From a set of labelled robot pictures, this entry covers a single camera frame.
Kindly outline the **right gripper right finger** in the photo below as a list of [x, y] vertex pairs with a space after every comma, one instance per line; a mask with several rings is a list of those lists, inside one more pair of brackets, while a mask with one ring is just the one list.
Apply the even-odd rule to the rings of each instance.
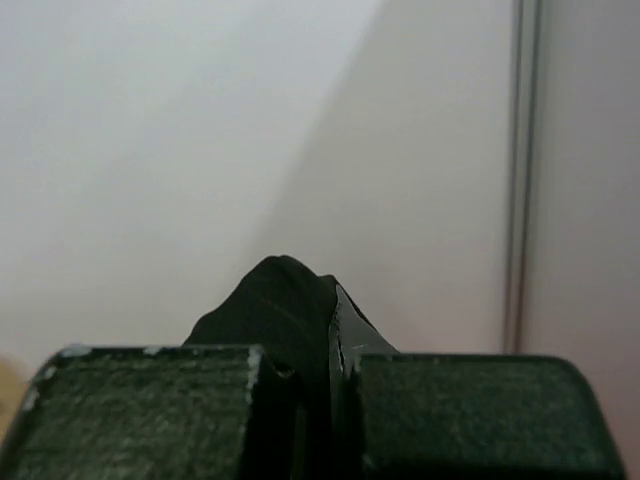
[[553, 356], [402, 353], [343, 289], [329, 324], [341, 479], [623, 479], [584, 375]]

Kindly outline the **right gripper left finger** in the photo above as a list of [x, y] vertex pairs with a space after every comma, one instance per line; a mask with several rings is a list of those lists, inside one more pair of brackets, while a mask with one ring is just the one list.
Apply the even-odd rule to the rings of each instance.
[[296, 479], [296, 378], [257, 345], [67, 347], [33, 377], [1, 475]]

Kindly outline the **black shorts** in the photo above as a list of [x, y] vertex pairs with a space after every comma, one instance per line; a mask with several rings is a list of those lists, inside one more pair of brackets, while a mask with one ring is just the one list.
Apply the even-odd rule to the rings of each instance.
[[397, 351], [335, 276], [318, 275], [288, 255], [258, 263], [185, 342], [259, 344], [278, 367], [295, 373], [307, 414], [309, 479], [348, 475], [344, 389], [355, 357]]

